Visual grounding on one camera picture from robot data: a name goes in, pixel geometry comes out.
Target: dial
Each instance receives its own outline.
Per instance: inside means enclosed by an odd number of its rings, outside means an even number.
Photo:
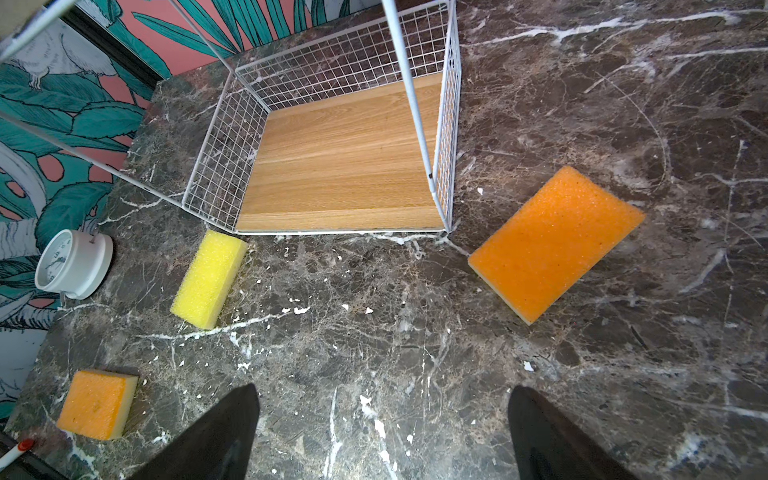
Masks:
[[[45,271],[45,279],[48,283],[52,282],[54,278],[64,267],[64,264],[69,258],[69,251],[72,248],[72,236],[61,235],[56,241],[55,245],[51,245],[51,249],[48,251],[46,258],[41,259],[43,262],[43,269]]]

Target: red cap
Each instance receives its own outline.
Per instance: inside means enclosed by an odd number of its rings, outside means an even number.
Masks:
[[[26,452],[27,450],[31,449],[34,444],[35,444],[35,440],[26,439],[26,440],[22,440],[22,442],[19,443],[16,446],[16,448],[18,448],[22,452]]]

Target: white wire basket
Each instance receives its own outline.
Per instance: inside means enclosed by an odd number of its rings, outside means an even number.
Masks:
[[[433,190],[443,230],[450,231],[462,75],[455,3],[436,0],[398,15],[411,76],[442,72],[437,138],[434,152],[429,152],[431,158],[425,161],[425,179]],[[386,18],[234,69],[224,85],[184,191],[182,207],[222,230],[242,235],[339,233],[237,229],[267,117],[271,111],[403,80]]]

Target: rectangular sponge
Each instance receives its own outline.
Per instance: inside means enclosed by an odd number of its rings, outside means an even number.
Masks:
[[[247,247],[239,238],[208,230],[170,312],[201,329],[214,328]]]
[[[56,426],[97,440],[121,437],[138,380],[101,370],[75,373]]]
[[[469,257],[469,265],[530,325],[644,218],[563,167]]]

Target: orange sponge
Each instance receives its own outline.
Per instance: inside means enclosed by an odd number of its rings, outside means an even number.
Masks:
[[[530,325],[644,218],[563,167],[469,257],[469,265]]]
[[[121,437],[138,380],[101,370],[75,373],[56,426],[97,440]]]

